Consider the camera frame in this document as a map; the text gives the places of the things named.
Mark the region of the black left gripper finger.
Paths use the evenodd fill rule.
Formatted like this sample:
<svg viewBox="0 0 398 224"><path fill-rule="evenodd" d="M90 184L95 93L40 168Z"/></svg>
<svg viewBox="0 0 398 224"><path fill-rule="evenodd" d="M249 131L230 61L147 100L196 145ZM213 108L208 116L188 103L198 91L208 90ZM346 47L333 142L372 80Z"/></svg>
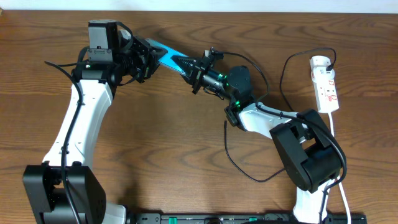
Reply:
<svg viewBox="0 0 398 224"><path fill-rule="evenodd" d="M149 43L152 54L156 61L159 61L164 55L168 53L168 50L160 42L154 39L146 39Z"/></svg>
<svg viewBox="0 0 398 224"><path fill-rule="evenodd" d="M148 64L147 66L147 71L146 71L146 79L150 79L151 76L155 73L155 71L159 67L159 62L158 61L152 61Z"/></svg>

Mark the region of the blue Galaxy smartphone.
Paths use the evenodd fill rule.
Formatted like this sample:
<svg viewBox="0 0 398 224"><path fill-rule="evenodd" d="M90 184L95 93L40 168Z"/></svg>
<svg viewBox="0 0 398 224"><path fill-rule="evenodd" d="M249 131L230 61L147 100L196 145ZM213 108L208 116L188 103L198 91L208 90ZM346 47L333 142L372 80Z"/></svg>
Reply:
<svg viewBox="0 0 398 224"><path fill-rule="evenodd" d="M186 73L172 60L173 56L178 56L178 57L187 57L187 55L180 53L154 39L146 38L146 41L152 46L152 47L158 47L165 49L167 53L162 56L159 59L159 63L175 72L178 72L181 75L186 75Z"/></svg>

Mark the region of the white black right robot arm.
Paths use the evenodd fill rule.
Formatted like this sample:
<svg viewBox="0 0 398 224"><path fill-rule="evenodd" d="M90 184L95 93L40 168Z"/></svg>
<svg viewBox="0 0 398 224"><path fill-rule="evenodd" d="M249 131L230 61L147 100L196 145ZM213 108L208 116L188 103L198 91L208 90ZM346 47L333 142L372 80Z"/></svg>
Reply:
<svg viewBox="0 0 398 224"><path fill-rule="evenodd" d="M228 123L273 140L284 171L298 188L293 211L296 221L324 223L329 191L347 173L344 152L315 110L295 113L266 107L254 96L247 67L217 71L214 64L223 56L223 52L211 50L200 58L173 55L171 59L194 93L203 88L229 100L224 110Z"/></svg>

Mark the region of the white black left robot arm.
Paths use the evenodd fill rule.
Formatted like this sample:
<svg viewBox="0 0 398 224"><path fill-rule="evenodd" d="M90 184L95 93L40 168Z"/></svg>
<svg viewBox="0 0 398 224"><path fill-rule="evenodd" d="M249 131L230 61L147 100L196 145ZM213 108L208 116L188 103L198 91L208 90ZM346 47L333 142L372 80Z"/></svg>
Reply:
<svg viewBox="0 0 398 224"><path fill-rule="evenodd" d="M123 77L144 82L166 54L122 22L91 20L89 44L67 73L72 94L57 138L22 181L37 223L127 223L127 208L107 200L93 173L102 120Z"/></svg>

